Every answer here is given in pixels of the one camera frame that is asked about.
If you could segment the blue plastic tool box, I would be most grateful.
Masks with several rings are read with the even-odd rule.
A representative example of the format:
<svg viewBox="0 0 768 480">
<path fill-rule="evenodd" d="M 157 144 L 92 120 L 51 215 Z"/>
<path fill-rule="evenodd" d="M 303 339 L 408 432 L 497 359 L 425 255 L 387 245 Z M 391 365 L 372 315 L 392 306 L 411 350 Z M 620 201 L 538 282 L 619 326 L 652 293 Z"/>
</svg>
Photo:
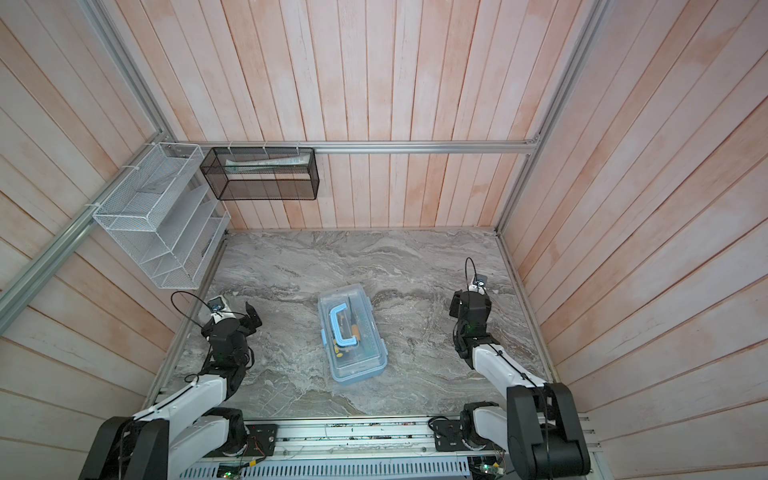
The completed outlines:
<svg viewBox="0 0 768 480">
<path fill-rule="evenodd" d="M 334 381 L 349 385 L 378 376 L 385 370 L 388 350 L 376 325 L 370 298 L 361 284 L 321 295 L 318 317 Z M 360 330 L 360 340 L 351 332 L 353 325 Z"/>
</svg>

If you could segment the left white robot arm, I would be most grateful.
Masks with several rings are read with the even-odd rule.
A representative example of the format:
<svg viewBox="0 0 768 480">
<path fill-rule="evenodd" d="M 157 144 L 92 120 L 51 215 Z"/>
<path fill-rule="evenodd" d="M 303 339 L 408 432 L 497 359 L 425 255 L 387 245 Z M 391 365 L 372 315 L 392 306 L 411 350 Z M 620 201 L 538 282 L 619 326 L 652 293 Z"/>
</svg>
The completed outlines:
<svg viewBox="0 0 768 480">
<path fill-rule="evenodd" d="M 164 400 L 98 429 L 81 479 L 175 479 L 211 452 L 241 457 L 249 430 L 239 409 L 224 407 L 254 364 L 247 338 L 262 326 L 256 309 L 232 312 L 222 296 L 201 327 L 209 351 L 200 371 Z"/>
</svg>

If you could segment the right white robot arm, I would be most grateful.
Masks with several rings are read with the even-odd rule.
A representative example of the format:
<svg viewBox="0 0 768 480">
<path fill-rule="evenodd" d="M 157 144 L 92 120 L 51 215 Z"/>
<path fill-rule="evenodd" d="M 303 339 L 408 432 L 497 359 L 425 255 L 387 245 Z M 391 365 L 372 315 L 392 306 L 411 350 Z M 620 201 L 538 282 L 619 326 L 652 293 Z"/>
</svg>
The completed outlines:
<svg viewBox="0 0 768 480">
<path fill-rule="evenodd" d="M 506 352 L 487 329 L 491 310 L 482 288 L 456 291 L 449 309 L 459 357 L 505 400 L 467 404 L 461 412 L 463 441 L 500 447 L 521 479 L 587 475 L 591 458 L 571 391 L 534 375 Z"/>
</svg>

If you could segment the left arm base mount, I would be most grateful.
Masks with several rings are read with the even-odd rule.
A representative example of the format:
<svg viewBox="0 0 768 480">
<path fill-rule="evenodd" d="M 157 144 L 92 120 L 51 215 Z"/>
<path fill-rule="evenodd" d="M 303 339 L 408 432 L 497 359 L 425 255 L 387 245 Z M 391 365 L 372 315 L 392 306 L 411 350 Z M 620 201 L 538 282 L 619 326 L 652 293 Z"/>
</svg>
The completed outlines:
<svg viewBox="0 0 768 480">
<path fill-rule="evenodd" d="M 246 424 L 246 435 L 234 445 L 224 445 L 211 456 L 267 458 L 274 455 L 279 426 L 274 423 Z"/>
</svg>

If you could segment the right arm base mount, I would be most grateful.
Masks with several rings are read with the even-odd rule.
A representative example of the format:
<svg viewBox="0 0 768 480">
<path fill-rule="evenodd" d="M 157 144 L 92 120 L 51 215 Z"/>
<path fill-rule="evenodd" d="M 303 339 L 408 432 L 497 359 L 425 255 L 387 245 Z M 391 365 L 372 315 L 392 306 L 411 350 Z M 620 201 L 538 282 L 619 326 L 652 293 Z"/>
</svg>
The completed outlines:
<svg viewBox="0 0 768 480">
<path fill-rule="evenodd" d="M 441 453 L 495 449 L 495 445 L 488 440 L 472 440 L 460 419 L 435 416 L 427 421 L 427 427 L 433 434 L 435 449 Z"/>
</svg>

